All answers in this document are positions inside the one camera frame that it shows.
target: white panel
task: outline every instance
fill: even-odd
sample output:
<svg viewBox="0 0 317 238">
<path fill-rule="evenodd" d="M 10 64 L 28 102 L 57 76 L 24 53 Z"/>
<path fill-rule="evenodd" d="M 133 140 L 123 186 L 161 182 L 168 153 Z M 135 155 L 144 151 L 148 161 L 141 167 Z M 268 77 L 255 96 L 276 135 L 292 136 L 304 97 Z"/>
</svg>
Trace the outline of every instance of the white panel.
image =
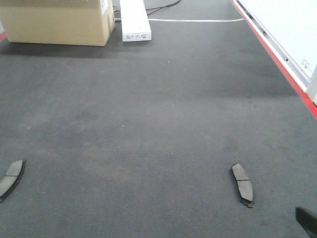
<svg viewBox="0 0 317 238">
<path fill-rule="evenodd" d="M 317 0 L 240 0 L 310 78 L 317 67 Z"/>
<path fill-rule="evenodd" d="M 3 32 L 4 32 L 4 29 L 3 29 L 1 21 L 0 21 L 0 34 L 2 34 Z"/>
</svg>

